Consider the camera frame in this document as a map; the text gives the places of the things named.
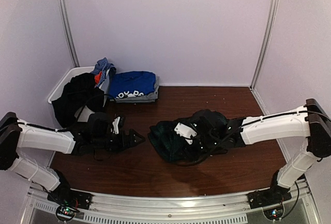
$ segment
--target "blue checkered cloth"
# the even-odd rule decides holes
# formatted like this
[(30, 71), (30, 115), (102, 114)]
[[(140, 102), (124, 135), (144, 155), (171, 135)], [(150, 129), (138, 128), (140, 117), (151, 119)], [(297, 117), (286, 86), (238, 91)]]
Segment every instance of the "blue checkered cloth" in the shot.
[(104, 57), (103, 59), (100, 59), (97, 64), (94, 67), (94, 70), (91, 72), (94, 75), (98, 75), (101, 71), (101, 77), (99, 83), (96, 85), (96, 87), (99, 87), (103, 81), (106, 79), (106, 72), (109, 70), (109, 76), (112, 78), (116, 74), (116, 68), (113, 64), (109, 63), (107, 58)]

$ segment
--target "white wall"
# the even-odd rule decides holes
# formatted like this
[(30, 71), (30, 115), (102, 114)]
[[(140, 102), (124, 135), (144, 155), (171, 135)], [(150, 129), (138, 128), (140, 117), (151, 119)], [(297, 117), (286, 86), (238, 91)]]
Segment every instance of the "white wall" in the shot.
[(270, 0), (66, 0), (82, 66), (106, 56), (163, 85), (249, 85)]
[[(331, 0), (280, 0), (257, 91), (270, 113), (315, 98), (331, 115)], [(290, 156), (302, 139), (286, 139)], [(331, 210), (331, 159), (307, 173), (323, 223)]]
[[(72, 66), (57, 0), (0, 0), (0, 116), (54, 126), (47, 96)], [(25, 150), (47, 164), (50, 152)], [(29, 183), (0, 171), (0, 223), (18, 222)]]

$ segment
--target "metal corner post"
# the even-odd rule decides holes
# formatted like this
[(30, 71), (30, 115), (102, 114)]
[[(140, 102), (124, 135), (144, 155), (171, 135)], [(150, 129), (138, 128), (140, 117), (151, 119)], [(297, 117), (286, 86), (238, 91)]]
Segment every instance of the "metal corner post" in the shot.
[(271, 0), (271, 2), (270, 2), (267, 26), (266, 26), (263, 41), (262, 41), (258, 64), (255, 69), (252, 84), (250, 86), (251, 90), (254, 90), (254, 88), (256, 87), (259, 75), (261, 73), (262, 65), (263, 65), (263, 62), (264, 62), (264, 59), (266, 56), (266, 52), (267, 52), (268, 45), (269, 45), (270, 38), (271, 38), (272, 29), (274, 26), (274, 21), (275, 21), (277, 9), (278, 9), (278, 3), (279, 3), (279, 0)]
[(78, 58), (77, 58), (76, 49), (74, 47), (73, 38), (72, 38), (72, 34), (71, 34), (71, 29), (70, 29), (70, 25), (69, 25), (69, 18), (68, 18), (68, 13), (67, 13), (66, 1), (65, 0), (58, 0), (58, 3), (59, 3), (59, 6), (60, 6), (60, 13), (61, 13), (61, 17), (62, 17), (63, 27), (64, 27), (64, 31), (65, 31), (66, 40), (67, 40), (67, 43), (68, 43), (68, 48), (69, 48), (71, 60), (72, 60), (72, 63), (75, 67), (79, 67), (80, 65), (79, 65), (79, 61), (78, 61)]

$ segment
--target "blue t-shirt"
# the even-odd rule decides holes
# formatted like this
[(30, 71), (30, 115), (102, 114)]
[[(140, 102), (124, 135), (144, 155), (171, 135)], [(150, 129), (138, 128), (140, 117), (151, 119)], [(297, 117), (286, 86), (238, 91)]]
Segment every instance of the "blue t-shirt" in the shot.
[(154, 92), (155, 74), (148, 71), (130, 71), (114, 75), (109, 94), (116, 99), (148, 95)]

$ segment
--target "white laundry basket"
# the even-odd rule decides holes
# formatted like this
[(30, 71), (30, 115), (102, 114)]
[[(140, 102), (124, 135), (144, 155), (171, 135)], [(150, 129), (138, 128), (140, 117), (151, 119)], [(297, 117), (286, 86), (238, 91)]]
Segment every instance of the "white laundry basket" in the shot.
[[(51, 93), (50, 97), (48, 98), (48, 103), (52, 104), (52, 101), (60, 98), (62, 95), (62, 91), (64, 86), (70, 82), (71, 78), (78, 76), (83, 73), (91, 72), (94, 70), (94, 66), (90, 67), (77, 67), (74, 69), (71, 69), (68, 71), (68, 73), (62, 78), (62, 80), (59, 82), (57, 87), (54, 89), (54, 91)], [(110, 84), (110, 79), (108, 77), (109, 70), (107, 71), (107, 76), (104, 82), (99, 86), (101, 90), (104, 91), (105, 94), (108, 94), (108, 89), (109, 89), (109, 84)], [(104, 97), (103, 105), (106, 103), (107, 96)], [(78, 113), (80, 112), (81, 109), (77, 110), (75, 116), (77, 117)], [(88, 117), (90, 114), (93, 114), (94, 112), (90, 110), (88, 107), (85, 106), (82, 114), (80, 115), (78, 121), (79, 122), (87, 122)]]

